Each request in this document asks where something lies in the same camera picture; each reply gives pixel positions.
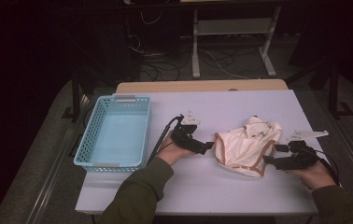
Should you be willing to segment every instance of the blue plastic basket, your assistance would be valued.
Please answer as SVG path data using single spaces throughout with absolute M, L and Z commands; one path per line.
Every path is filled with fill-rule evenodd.
M 145 165 L 149 122 L 149 96 L 99 97 L 74 164 L 89 172 L 141 169 Z

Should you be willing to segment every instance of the person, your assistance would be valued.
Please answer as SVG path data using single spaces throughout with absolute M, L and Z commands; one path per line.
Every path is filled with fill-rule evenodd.
M 99 223 L 151 223 L 157 202 L 163 197 L 166 182 L 172 177 L 172 165 L 195 153 L 173 144 L 170 133 L 162 150 L 144 169 L 133 172 L 121 184 L 112 203 L 100 217 Z M 306 170 L 285 171 L 297 175 L 313 190 L 321 223 L 353 224 L 353 202 L 337 186 L 328 170 L 319 161 Z

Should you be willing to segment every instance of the dark background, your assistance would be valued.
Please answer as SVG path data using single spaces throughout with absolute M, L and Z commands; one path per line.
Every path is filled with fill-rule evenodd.
M 120 2 L 0 0 L 0 203 L 54 97 L 73 72 L 87 93 L 97 86 L 134 81 L 140 59 L 127 49 L 132 45 L 128 32 L 140 35 L 143 47 L 156 45 L 174 54 L 179 51 L 179 36 L 191 35 L 188 10 L 164 13 L 161 22 L 145 28 L 137 12 L 129 14 L 126 27 L 124 12 L 102 17 L 60 11 L 85 4 L 100 7 Z M 216 18 L 250 17 L 268 10 L 254 8 L 246 14 L 223 10 Z M 146 14 L 148 19 L 156 15 L 156 11 Z M 214 18 L 214 11 L 200 15 Z M 342 75 L 353 82 L 353 4 L 283 7 L 275 35 L 296 33 L 303 35 L 291 63 L 306 67 L 330 52 Z

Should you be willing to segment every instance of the olive green sleeve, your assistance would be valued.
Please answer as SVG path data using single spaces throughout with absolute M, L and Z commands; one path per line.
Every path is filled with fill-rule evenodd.
M 353 224 L 353 202 L 339 186 L 313 191 L 322 224 Z
M 133 172 L 121 184 L 100 223 L 151 223 L 157 202 L 163 197 L 164 185 L 173 174 L 171 166 L 160 158 Z

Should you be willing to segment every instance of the gray carpet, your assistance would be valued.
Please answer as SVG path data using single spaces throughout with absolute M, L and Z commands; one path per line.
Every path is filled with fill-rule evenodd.
M 200 45 L 201 79 L 237 79 L 217 68 L 218 65 L 211 60 L 207 52 L 216 58 L 224 58 L 219 63 L 230 74 L 249 78 L 268 78 L 257 52 L 262 40 L 260 37 L 215 42 L 203 40 L 203 44 Z M 273 41 L 269 56 L 277 71 L 277 78 L 285 79 L 300 71 L 300 68 L 288 65 L 297 40 L 296 36 L 284 36 L 277 37 Z M 216 47 L 219 46 L 217 45 L 219 42 L 223 42 L 221 47 Z M 172 63 L 179 69 L 166 63 L 159 63 L 160 61 Z M 153 66 L 143 65 L 141 81 L 175 78 L 192 80 L 188 50 L 178 58 L 150 57 L 145 62 L 164 69 L 156 71 Z M 310 78 L 310 75 L 302 77 L 289 85 L 289 88 L 295 91 L 313 130 L 327 130 L 330 133 L 318 141 L 323 150 L 336 161 L 341 182 L 353 197 L 353 160 L 350 152 L 353 147 L 353 116 L 334 119 L 327 109 L 328 88 L 322 91 L 310 90 L 308 87 Z M 353 86 L 343 78 L 339 84 L 339 100 L 346 102 L 353 110 Z M 112 90 L 99 90 L 94 96 L 82 99 L 82 115 L 76 123 L 71 123 L 71 119 L 62 119 L 64 110 L 72 105 L 71 84 L 65 84 L 54 99 L 42 128 L 0 206 L 0 223 L 20 224 L 27 223 L 28 220 L 28 223 L 92 223 L 92 217 L 75 211 L 85 171 L 73 164 L 73 149 L 78 136 L 83 133 L 82 123 L 88 119 L 84 118 L 85 111 L 98 94 L 108 92 Z M 307 219 L 308 217 L 277 217 L 275 222 L 295 224 L 305 223 Z M 319 223 L 318 218 L 314 217 L 310 223 Z

